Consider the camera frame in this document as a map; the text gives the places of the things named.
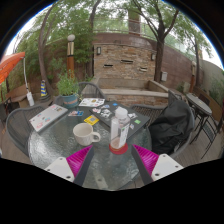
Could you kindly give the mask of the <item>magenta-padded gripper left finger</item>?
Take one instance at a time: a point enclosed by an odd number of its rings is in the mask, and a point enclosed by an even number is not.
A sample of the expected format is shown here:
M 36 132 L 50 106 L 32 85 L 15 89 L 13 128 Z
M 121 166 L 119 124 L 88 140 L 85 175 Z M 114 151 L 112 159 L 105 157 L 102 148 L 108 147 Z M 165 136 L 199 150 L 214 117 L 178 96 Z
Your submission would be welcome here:
M 82 186 L 93 156 L 94 149 L 90 145 L 67 158 L 57 158 L 45 170 L 78 186 Z

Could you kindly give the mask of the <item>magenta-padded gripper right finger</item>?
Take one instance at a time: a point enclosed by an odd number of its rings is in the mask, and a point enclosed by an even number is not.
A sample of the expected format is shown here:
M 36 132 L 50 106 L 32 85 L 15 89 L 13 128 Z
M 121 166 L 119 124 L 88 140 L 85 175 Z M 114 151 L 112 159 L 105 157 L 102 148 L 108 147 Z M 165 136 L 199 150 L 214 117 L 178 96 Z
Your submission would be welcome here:
M 183 166 L 167 154 L 157 155 L 135 144 L 132 145 L 131 153 L 145 185 L 183 169 Z

